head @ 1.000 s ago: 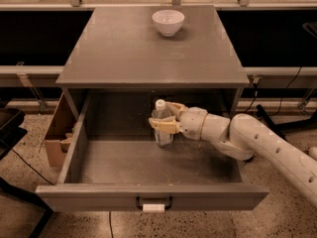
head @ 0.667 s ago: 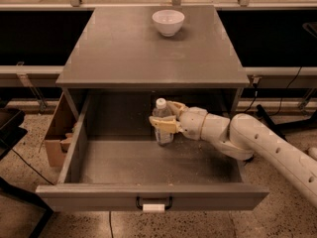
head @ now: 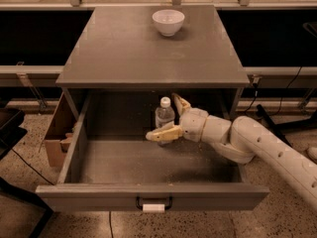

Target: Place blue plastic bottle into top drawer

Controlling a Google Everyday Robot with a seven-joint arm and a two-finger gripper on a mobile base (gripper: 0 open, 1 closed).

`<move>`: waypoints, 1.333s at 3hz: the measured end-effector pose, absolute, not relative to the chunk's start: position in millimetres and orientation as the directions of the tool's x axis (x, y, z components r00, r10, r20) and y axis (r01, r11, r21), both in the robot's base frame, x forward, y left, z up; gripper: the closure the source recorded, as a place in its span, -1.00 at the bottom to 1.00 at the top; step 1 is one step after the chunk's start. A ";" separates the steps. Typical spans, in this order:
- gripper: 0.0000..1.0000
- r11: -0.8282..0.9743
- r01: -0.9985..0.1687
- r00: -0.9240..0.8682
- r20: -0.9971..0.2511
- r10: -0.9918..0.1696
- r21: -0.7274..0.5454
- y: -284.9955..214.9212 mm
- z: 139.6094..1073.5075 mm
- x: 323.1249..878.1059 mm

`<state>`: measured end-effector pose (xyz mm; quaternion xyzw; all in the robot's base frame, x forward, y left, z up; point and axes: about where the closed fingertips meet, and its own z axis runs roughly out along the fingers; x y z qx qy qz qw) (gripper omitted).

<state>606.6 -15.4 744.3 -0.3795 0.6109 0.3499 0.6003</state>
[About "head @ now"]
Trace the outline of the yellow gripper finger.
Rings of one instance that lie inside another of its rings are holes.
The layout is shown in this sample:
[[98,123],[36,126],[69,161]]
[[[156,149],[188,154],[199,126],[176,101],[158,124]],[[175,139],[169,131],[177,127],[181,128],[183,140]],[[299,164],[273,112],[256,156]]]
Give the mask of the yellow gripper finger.
[[146,134],[146,139],[154,142],[173,141],[183,136],[183,131],[179,125],[173,121],[168,122],[160,128],[156,128]]
[[173,93],[172,99],[179,116],[191,107],[191,104],[177,93]]

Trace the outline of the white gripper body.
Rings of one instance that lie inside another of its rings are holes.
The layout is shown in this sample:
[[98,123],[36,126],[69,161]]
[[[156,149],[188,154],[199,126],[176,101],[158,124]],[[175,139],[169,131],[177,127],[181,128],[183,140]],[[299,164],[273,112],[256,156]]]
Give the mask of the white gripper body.
[[179,119],[179,125],[186,140],[199,142],[209,114],[198,108],[188,108]]

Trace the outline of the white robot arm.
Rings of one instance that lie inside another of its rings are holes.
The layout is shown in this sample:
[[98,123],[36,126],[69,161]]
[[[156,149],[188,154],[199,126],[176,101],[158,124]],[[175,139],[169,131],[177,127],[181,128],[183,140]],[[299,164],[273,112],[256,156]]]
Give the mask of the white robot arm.
[[193,108],[174,93],[179,123],[169,122],[146,135],[149,141],[180,137],[210,145],[221,156],[238,164],[259,157],[270,165],[307,203],[317,209],[317,165],[282,142],[256,120],[240,116],[229,121]]

